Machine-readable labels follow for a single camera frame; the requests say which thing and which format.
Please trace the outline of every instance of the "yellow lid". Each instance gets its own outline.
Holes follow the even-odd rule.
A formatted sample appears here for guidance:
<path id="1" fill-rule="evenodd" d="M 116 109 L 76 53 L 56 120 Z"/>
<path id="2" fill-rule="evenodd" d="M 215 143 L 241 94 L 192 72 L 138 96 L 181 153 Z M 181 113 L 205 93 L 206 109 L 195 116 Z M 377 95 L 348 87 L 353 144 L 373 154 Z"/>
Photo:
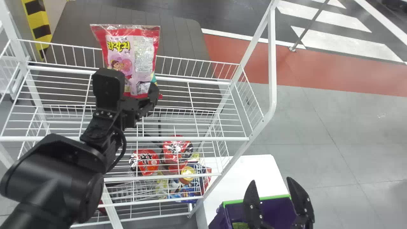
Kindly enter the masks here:
<path id="1" fill-rule="evenodd" d="M 181 171 L 181 175 L 190 175 L 190 174 L 195 174 L 195 170 L 191 166 L 185 166 Z M 194 178 L 193 177 L 183 177 L 183 179 L 186 181 L 192 181 Z"/>

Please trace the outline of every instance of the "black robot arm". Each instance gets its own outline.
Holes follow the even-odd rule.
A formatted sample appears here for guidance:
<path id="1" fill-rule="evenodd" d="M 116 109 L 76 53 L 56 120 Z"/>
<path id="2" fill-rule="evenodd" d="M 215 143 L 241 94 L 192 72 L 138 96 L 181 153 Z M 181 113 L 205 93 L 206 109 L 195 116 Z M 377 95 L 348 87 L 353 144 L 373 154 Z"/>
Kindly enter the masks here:
<path id="1" fill-rule="evenodd" d="M 68 229 L 92 217 L 103 192 L 103 175 L 125 153 L 123 130 L 133 128 L 157 103 L 155 84 L 145 99 L 123 97 L 124 78 L 106 68 L 92 75 L 96 110 L 80 136 L 83 143 L 49 134 L 9 168 L 0 194 L 19 204 L 0 229 Z"/>

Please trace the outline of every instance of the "yellow and black striped pole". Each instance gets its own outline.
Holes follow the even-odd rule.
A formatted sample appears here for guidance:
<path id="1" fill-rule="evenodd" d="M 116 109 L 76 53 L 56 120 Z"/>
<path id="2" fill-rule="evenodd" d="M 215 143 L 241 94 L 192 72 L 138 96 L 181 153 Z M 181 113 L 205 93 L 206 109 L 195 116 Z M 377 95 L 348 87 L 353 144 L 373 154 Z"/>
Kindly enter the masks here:
<path id="1" fill-rule="evenodd" d="M 27 15 L 28 24 L 35 41 L 51 42 L 52 34 L 42 0 L 21 0 Z M 41 58 L 48 48 L 48 44 L 35 44 Z"/>

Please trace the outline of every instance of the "red floor stripe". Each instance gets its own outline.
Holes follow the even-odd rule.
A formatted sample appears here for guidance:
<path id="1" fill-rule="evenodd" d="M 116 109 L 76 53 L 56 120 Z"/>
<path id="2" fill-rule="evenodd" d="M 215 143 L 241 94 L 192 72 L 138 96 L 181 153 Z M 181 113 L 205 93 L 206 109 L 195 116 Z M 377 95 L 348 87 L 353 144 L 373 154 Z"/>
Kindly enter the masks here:
<path id="1" fill-rule="evenodd" d="M 212 61 L 239 63 L 249 41 L 204 35 Z M 258 43 L 245 71 L 250 82 L 267 84 L 267 45 Z M 407 66 L 277 46 L 277 83 L 407 97 Z"/>

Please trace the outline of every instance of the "black cable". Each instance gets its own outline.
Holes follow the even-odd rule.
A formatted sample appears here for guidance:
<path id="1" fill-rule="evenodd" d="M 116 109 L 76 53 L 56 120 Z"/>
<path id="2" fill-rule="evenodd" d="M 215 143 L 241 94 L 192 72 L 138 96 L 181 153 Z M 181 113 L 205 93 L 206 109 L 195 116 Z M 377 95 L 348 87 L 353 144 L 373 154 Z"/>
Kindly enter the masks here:
<path id="1" fill-rule="evenodd" d="M 112 126 L 112 129 L 118 133 L 120 135 L 120 138 L 122 139 L 122 152 L 120 153 L 120 155 L 116 158 L 116 160 L 113 162 L 113 164 L 109 167 L 109 169 L 107 170 L 107 172 L 109 172 L 110 170 L 112 170 L 117 163 L 119 163 L 120 159 L 124 156 L 125 152 L 126 152 L 126 147 L 127 147 L 127 140 L 126 140 L 126 136 L 123 133 L 123 131 L 116 127 L 116 126 Z"/>

